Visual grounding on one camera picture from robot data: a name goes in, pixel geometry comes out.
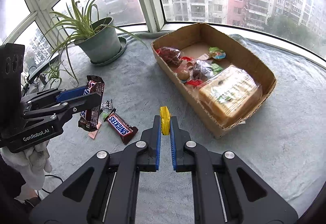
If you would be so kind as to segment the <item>left white gloved hand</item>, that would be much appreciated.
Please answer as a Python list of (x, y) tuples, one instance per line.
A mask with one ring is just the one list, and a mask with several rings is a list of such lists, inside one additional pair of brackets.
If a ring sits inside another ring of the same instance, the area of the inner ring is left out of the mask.
[(47, 140), (18, 153), (12, 153), (7, 147), (1, 148), (5, 163), (20, 172), (27, 185), (34, 190), (43, 187), (45, 173), (50, 173), (53, 169), (47, 150), (49, 142)]

